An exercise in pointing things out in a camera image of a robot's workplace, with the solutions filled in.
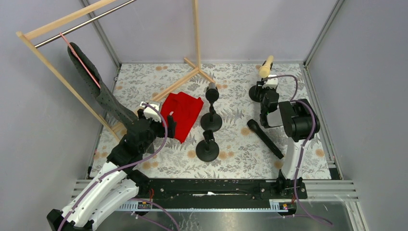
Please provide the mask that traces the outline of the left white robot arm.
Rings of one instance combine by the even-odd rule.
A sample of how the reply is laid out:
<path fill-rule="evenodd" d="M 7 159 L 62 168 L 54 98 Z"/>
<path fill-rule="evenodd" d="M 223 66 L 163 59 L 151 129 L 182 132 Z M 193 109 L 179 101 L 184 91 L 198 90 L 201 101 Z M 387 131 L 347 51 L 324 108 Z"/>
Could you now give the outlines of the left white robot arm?
<path fill-rule="evenodd" d="M 53 231 L 95 231 L 127 200 L 138 194 L 152 193 L 149 178 L 134 167 L 148 151 L 157 154 L 153 141 L 175 136 L 176 123 L 171 115 L 155 121 L 142 116 L 114 147 L 99 173 L 63 209 L 53 209 L 47 221 Z"/>

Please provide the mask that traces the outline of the black mic stand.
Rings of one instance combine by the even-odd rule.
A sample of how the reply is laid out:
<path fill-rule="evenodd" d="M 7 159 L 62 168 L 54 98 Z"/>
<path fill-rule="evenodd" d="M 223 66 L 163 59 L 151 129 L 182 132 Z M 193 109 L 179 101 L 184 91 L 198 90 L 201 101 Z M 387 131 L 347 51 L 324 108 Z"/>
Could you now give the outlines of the black mic stand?
<path fill-rule="evenodd" d="M 266 88 L 263 88 L 264 84 L 266 82 L 261 79 L 260 81 L 257 81 L 254 86 L 252 86 L 249 90 L 249 97 L 251 100 L 260 103 L 263 100 L 263 97 L 266 92 Z"/>
<path fill-rule="evenodd" d="M 221 129 L 223 124 L 222 118 L 214 109 L 214 102 L 210 102 L 209 112 L 202 116 L 200 125 L 203 130 L 216 132 Z"/>

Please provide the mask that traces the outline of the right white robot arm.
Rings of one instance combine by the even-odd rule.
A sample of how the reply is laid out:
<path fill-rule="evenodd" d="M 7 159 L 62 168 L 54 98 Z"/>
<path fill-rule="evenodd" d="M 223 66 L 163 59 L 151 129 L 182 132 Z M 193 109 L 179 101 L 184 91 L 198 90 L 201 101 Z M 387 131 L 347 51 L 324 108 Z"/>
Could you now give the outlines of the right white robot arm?
<path fill-rule="evenodd" d="M 307 99 L 278 102 L 275 89 L 262 90 L 260 124 L 265 128 L 282 126 L 287 135 L 287 151 L 276 182 L 276 191 L 300 186 L 303 157 L 320 124 Z"/>

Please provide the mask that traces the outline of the black mic stand corner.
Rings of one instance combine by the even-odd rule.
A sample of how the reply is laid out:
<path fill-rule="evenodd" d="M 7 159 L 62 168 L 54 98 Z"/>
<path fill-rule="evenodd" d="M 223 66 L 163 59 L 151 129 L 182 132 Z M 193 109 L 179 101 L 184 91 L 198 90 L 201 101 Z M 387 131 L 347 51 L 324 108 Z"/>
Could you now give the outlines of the black mic stand corner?
<path fill-rule="evenodd" d="M 219 156 L 219 145 L 215 141 L 214 132 L 206 130 L 203 132 L 204 140 L 196 146 L 197 157 L 204 162 L 212 162 Z"/>

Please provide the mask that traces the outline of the beige microphone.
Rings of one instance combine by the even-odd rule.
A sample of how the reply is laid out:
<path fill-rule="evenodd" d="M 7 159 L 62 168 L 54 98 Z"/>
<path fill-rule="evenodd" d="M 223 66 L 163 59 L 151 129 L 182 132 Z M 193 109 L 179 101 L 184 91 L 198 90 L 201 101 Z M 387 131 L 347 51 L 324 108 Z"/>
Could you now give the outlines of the beige microphone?
<path fill-rule="evenodd" d="M 258 74 L 261 78 L 266 78 L 270 75 L 272 66 L 273 66 L 274 56 L 270 55 L 262 66 L 258 70 Z"/>

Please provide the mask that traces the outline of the black microphone orange tip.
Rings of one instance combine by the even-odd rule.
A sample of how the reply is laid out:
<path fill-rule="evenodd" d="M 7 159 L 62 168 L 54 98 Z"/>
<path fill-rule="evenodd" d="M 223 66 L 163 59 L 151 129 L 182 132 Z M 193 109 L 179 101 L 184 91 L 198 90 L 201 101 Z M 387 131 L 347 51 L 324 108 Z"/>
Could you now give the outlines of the black microphone orange tip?
<path fill-rule="evenodd" d="M 214 103 L 219 99 L 219 92 L 214 82 L 210 82 L 205 91 L 205 97 L 210 103 Z"/>

